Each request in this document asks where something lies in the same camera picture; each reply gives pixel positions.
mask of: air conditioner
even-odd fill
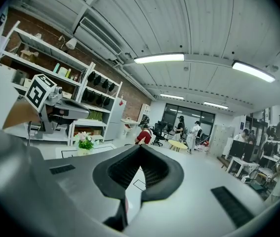
[[[80,21],[74,36],[104,59],[116,60],[116,55],[122,52],[102,29],[86,17]]]

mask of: ceiling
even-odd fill
[[[116,68],[129,73],[156,99],[165,100],[161,93],[183,96],[184,101],[172,102],[234,116],[280,103],[280,12],[270,0],[13,0],[12,4],[45,15],[69,33],[75,32],[83,16],[92,17],[122,49],[119,59],[125,64]],[[168,52],[200,58],[129,63],[130,56]],[[207,62],[208,57],[217,57],[222,65]],[[224,65],[226,60],[249,63],[273,74],[276,81],[235,71]],[[204,106],[204,101],[229,108]]]

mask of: round table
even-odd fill
[[[180,149],[188,149],[188,147],[185,144],[180,143],[179,141],[168,140],[168,142],[171,145],[170,149],[172,149],[172,147],[174,147],[174,150],[177,152],[179,152]]]

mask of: red brick wall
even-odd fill
[[[58,38],[62,35],[58,30],[52,28],[51,26],[32,16],[29,16],[23,12],[11,8],[8,12],[8,18],[3,35],[6,36],[9,30],[18,20],[20,21],[18,28],[20,28],[21,30],[33,35],[40,33],[42,34],[42,40],[57,48],[59,48],[62,45],[62,42],[58,41]],[[12,48],[14,48],[16,45],[18,45],[19,41],[20,39],[18,38],[17,34],[14,33],[11,36],[6,50],[11,50]],[[90,53],[88,50],[86,50],[79,44],[76,45],[76,48],[74,50],[69,50],[68,54],[72,55],[73,57],[84,62],[87,65],[89,65],[91,62],[94,62],[96,64],[95,70],[99,71],[100,73],[104,74],[105,76],[109,77],[117,83],[120,83],[122,81],[122,87],[119,93],[119,97],[123,95],[123,99],[127,101],[126,108],[123,113],[123,118],[131,117],[133,120],[137,120],[142,104],[145,103],[149,105],[151,103],[151,100],[147,96],[145,96],[140,90],[134,87],[129,81],[124,79],[113,68],[108,66],[102,60],[98,59],[96,56],[94,56],[92,53]],[[11,60],[6,58],[3,59],[2,62],[4,64],[9,64],[11,63]],[[54,59],[44,54],[39,55],[36,63],[50,70],[53,70],[56,64]],[[72,68],[71,75],[76,73],[78,73],[78,71],[75,71]],[[56,81],[56,83],[60,84],[65,91],[73,92],[73,88],[70,85],[58,81]]]

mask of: fluorescent light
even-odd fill
[[[196,114],[192,114],[192,116],[195,116],[195,117],[200,118],[200,116],[199,116],[199,115],[196,115]]]
[[[183,53],[172,53],[172,54],[159,54],[150,55],[133,59],[137,64],[160,62],[160,61],[184,61]]]
[[[213,103],[209,103],[209,102],[204,102],[203,104],[204,105],[211,105],[211,106],[219,107],[219,108],[222,108],[222,109],[228,109],[229,108],[227,106],[217,105],[217,104],[213,104]]]
[[[176,98],[176,99],[181,99],[181,100],[183,100],[183,99],[184,99],[183,97],[172,96],[172,95],[165,95],[165,94],[161,94],[160,96],[161,96],[161,97],[170,97],[170,98]]]
[[[176,112],[177,110],[174,110],[174,109],[170,109],[171,111],[174,111],[174,112]],[[182,111],[178,111],[179,113],[182,113]]]
[[[252,76],[258,77],[267,82],[273,82],[275,80],[275,77],[273,75],[270,75],[269,73],[267,73],[265,71],[262,71],[256,67],[253,67],[253,66],[248,65],[243,62],[235,61],[232,65],[232,68],[235,70],[239,70],[239,71],[248,73]]]

